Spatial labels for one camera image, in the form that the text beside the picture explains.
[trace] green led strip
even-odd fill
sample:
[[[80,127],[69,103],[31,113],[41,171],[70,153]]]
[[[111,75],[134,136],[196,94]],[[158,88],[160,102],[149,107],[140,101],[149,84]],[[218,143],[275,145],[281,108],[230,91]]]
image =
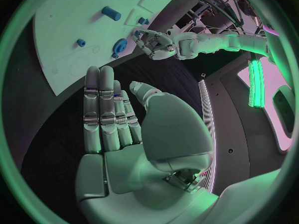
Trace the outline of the green led strip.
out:
[[[249,106],[256,109],[265,106],[265,85],[263,68],[260,60],[253,60],[249,63]]]

